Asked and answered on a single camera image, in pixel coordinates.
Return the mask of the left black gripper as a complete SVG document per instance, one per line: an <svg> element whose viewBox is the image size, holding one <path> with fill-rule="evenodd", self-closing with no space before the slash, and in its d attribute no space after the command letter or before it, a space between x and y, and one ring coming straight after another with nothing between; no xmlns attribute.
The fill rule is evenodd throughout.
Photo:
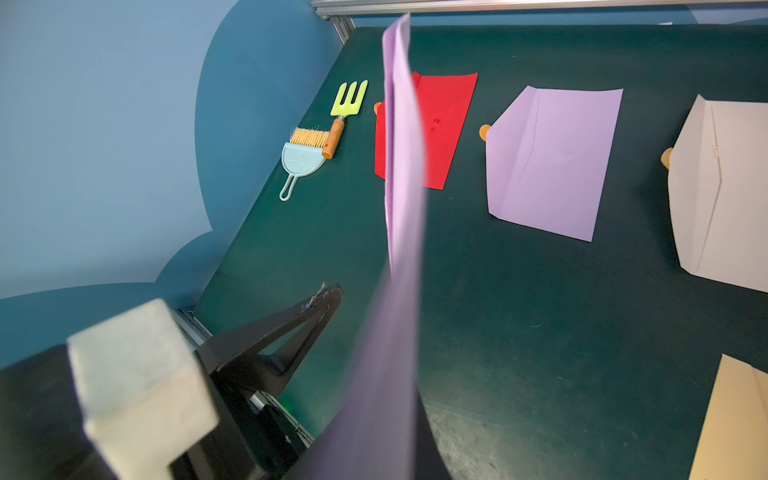
<svg viewBox="0 0 768 480"><path fill-rule="evenodd" d="M219 425L178 456L173 479L282 479L306 451L272 405L256 408L235 387L209 382ZM83 430L67 348L58 345L1 372L1 476L4 479L113 479Z"/></svg>

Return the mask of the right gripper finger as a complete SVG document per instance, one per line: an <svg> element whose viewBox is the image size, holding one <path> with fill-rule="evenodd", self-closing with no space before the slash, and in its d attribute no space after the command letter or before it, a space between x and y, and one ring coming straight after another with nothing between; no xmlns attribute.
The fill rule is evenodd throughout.
<svg viewBox="0 0 768 480"><path fill-rule="evenodd" d="M415 405L414 478L416 480L451 480L451 474L439 452L418 390L415 391Z"/></svg>

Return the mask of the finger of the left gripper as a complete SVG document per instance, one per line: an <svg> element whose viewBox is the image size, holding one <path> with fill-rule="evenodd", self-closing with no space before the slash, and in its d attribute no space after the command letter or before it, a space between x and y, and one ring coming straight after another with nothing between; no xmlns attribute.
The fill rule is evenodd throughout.
<svg viewBox="0 0 768 480"><path fill-rule="evenodd" d="M217 334L197 349L212 379L247 397L257 392L279 396L340 307L340 285L275 314Z"/></svg>

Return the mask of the lilac envelope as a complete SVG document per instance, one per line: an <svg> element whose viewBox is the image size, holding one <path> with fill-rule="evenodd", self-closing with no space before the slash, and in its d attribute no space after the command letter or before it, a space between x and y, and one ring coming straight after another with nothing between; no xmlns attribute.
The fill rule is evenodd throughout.
<svg viewBox="0 0 768 480"><path fill-rule="evenodd" d="M489 213L591 241L622 96L525 87L486 134Z"/></svg>
<svg viewBox="0 0 768 480"><path fill-rule="evenodd" d="M409 64L411 17L384 32L388 269L369 311L340 411L289 479L411 479L417 452L417 359L426 147Z"/></svg>

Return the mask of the red envelope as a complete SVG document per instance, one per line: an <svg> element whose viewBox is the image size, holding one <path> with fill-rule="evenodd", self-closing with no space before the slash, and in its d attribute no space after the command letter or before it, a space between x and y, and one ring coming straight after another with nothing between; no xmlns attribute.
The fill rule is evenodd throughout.
<svg viewBox="0 0 768 480"><path fill-rule="evenodd" d="M460 76L412 74L426 147L427 188L445 188L477 79L477 73Z"/></svg>

